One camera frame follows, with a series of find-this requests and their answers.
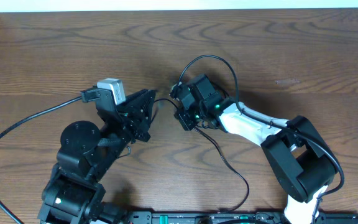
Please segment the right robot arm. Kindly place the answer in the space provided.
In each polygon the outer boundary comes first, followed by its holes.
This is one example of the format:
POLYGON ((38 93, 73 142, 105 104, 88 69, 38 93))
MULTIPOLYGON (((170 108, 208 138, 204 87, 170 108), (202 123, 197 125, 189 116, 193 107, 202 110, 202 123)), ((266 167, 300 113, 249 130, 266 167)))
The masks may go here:
POLYGON ((175 118, 183 129, 220 129, 262 148, 288 195, 284 216, 290 223, 316 223, 319 204, 339 172, 339 163, 311 122, 278 119, 223 96, 205 74, 178 82, 170 96, 179 102, 175 118))

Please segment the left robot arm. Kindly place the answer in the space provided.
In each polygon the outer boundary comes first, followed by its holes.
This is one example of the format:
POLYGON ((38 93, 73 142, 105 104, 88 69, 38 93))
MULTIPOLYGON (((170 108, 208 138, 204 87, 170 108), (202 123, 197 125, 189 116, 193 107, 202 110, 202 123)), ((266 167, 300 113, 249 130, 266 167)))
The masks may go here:
POLYGON ((106 191, 100 180, 130 144, 150 139, 155 96, 155 90, 143 89, 118 105, 111 90, 93 87, 81 92, 83 102, 95 103, 104 126, 76 121, 63 130, 57 163, 42 193, 41 223, 120 223, 126 219, 125 210, 103 201, 106 191))

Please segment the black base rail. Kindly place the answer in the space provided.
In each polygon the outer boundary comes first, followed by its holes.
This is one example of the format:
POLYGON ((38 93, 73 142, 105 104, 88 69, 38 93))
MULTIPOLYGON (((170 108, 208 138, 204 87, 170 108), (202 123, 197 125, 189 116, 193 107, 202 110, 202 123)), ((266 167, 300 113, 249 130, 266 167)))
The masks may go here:
POLYGON ((237 223, 290 224, 283 212, 256 211, 250 213, 208 213, 208 212, 155 212, 152 210, 123 211, 120 215, 115 210, 105 212, 104 217, 96 223, 118 224, 198 224, 222 223, 235 220, 237 223))

